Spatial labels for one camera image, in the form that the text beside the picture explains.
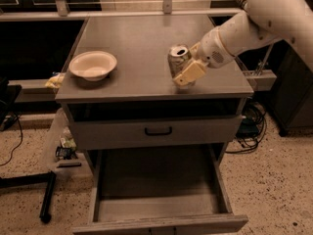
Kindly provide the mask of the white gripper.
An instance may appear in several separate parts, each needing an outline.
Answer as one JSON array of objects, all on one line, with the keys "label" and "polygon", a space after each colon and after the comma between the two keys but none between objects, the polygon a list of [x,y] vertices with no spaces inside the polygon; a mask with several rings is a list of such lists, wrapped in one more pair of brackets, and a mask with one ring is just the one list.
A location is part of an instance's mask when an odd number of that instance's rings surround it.
[{"label": "white gripper", "polygon": [[224,46],[219,28],[215,27],[208,32],[199,43],[196,43],[190,48],[191,59],[181,71],[173,78],[173,82],[177,86],[186,86],[206,74],[206,66],[219,69],[231,63],[235,57],[231,55]]}]

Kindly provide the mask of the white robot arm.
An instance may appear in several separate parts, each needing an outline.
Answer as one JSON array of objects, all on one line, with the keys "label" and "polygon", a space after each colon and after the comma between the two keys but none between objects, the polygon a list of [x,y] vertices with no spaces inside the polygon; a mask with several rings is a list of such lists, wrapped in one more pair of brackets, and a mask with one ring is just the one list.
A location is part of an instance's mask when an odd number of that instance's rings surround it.
[{"label": "white robot arm", "polygon": [[284,40],[313,68],[313,12],[305,0],[237,0],[242,10],[213,28],[193,47],[176,45],[168,54],[172,80],[194,83],[208,68],[219,69],[243,52]]}]

